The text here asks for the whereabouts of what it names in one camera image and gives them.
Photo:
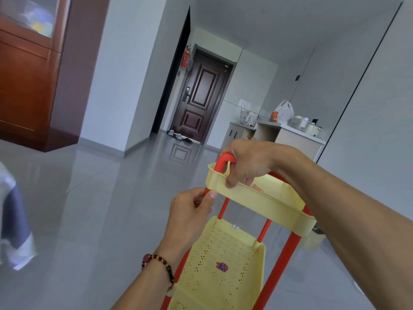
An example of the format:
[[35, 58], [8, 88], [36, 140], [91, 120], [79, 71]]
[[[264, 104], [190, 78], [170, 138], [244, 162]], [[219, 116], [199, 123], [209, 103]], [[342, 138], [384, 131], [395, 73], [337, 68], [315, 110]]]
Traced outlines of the white rice cooker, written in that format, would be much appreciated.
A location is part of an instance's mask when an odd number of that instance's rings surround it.
[[288, 121], [287, 124], [289, 127], [305, 132], [310, 124], [310, 120], [306, 117], [294, 116]]

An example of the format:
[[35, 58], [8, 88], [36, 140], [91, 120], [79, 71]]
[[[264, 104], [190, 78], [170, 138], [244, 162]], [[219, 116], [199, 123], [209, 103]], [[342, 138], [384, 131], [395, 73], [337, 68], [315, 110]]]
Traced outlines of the dark brown entrance door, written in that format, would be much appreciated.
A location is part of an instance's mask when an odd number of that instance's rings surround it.
[[199, 143], [204, 142], [220, 99], [229, 81], [233, 64], [197, 49], [184, 90], [190, 87], [186, 102], [179, 98], [171, 129]]

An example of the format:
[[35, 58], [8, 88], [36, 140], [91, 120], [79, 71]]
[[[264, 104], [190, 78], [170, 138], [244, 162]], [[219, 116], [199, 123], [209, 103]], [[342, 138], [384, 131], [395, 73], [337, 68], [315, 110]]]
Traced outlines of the clear bag with bottles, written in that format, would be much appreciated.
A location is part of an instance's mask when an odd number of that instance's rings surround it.
[[259, 109], [240, 99], [240, 124], [254, 128], [259, 120]]

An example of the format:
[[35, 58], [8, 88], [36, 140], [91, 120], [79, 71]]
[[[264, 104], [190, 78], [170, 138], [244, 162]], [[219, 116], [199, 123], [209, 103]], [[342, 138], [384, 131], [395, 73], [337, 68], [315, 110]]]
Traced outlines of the yellow red plastic shelf cart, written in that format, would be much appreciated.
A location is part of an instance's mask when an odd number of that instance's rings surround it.
[[[160, 310], [264, 310], [300, 240], [312, 232], [316, 219], [295, 190], [274, 172], [256, 177], [250, 186], [225, 185], [230, 163], [225, 153], [208, 165], [206, 191], [225, 197], [218, 216], [209, 219], [201, 237], [184, 255], [175, 273], [175, 286]], [[258, 238], [224, 220], [230, 201], [266, 218]], [[271, 223], [291, 231], [264, 283], [266, 246]]]

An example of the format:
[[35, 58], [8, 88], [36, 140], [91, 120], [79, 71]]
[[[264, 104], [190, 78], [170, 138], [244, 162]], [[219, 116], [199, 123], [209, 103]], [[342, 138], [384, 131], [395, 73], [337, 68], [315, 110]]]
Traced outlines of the person's right forearm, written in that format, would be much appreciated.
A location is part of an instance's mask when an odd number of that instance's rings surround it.
[[377, 310], [413, 310], [413, 221], [273, 144], [271, 170], [304, 200], [338, 257]]

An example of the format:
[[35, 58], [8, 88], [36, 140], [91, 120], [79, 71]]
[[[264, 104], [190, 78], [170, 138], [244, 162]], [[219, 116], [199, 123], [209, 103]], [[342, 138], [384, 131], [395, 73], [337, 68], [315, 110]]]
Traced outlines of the person's left forearm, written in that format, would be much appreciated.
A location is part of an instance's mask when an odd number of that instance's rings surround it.
[[183, 259], [167, 261], [162, 256], [160, 245], [110, 310], [160, 310]]

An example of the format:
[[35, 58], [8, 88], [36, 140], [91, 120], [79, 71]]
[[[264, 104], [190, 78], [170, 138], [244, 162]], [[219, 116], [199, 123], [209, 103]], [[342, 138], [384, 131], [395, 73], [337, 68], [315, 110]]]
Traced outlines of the pair of light shoes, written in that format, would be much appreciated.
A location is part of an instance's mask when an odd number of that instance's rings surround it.
[[167, 134], [176, 140], [185, 142], [188, 145], [193, 144], [193, 141], [190, 138], [185, 137], [181, 135], [180, 133], [175, 133], [174, 130], [168, 130]]

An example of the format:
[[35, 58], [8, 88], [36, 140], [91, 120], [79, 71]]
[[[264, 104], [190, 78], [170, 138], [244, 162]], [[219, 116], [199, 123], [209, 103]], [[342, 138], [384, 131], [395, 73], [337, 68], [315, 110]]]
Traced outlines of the red-brown wooden cabinet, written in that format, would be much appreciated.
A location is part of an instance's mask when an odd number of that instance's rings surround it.
[[0, 0], [0, 140], [77, 144], [110, 0]]

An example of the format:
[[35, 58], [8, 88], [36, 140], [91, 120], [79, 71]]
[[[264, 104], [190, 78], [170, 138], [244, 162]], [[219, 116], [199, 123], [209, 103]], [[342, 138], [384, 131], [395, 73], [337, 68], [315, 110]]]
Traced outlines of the red fire extinguisher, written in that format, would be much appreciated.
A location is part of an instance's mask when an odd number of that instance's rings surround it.
[[181, 67], [183, 69], [187, 69], [188, 66], [189, 66], [189, 61], [190, 61], [190, 58], [191, 58], [191, 50], [192, 50], [191, 46], [192, 46], [191, 44], [187, 45], [185, 50], [184, 50], [183, 59], [182, 59], [182, 63], [181, 63]]

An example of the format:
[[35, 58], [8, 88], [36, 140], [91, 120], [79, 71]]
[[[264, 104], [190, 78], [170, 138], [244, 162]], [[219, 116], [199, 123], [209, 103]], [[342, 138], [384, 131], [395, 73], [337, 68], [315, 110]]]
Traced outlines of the blue and white cloth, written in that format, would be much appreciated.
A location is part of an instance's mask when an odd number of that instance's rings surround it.
[[5, 256], [10, 266], [19, 271], [37, 251], [17, 181], [0, 162], [0, 265]]

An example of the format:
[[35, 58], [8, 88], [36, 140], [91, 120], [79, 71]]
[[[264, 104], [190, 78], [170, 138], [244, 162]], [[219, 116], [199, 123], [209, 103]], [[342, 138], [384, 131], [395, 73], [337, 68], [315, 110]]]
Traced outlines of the white plastic shopping bag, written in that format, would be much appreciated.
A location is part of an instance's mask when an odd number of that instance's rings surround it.
[[293, 117], [294, 117], [294, 110], [293, 110], [292, 104], [285, 99], [271, 113], [269, 122], [287, 124], [288, 121]]

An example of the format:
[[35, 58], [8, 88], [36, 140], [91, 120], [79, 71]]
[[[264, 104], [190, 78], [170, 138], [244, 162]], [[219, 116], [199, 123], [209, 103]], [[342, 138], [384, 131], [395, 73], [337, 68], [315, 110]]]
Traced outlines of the person's right hand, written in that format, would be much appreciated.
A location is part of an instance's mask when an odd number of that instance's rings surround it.
[[220, 152], [232, 154], [235, 164], [248, 164], [256, 168], [256, 177], [261, 177], [270, 172], [282, 175], [280, 163], [282, 158], [282, 145], [268, 141], [234, 140]]

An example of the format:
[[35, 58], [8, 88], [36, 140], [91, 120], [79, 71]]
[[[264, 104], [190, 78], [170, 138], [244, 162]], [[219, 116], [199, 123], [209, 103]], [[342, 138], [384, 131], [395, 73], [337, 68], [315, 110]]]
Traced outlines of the person's left hand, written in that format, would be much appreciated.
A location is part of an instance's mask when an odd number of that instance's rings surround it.
[[207, 217], [198, 216], [195, 212], [194, 190], [192, 188], [178, 193], [170, 203], [170, 211], [160, 251], [167, 261], [179, 260], [199, 239], [207, 223]]

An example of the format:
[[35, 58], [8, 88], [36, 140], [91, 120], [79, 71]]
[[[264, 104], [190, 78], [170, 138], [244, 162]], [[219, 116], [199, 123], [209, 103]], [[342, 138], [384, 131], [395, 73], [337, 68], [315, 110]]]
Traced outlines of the beige low counter cabinet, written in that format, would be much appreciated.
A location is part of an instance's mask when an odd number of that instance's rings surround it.
[[224, 149], [236, 139], [269, 141], [292, 146], [302, 151], [313, 161], [317, 161], [326, 145], [324, 140], [280, 123], [258, 123], [256, 128], [253, 129], [252, 127], [230, 122], [220, 148]]

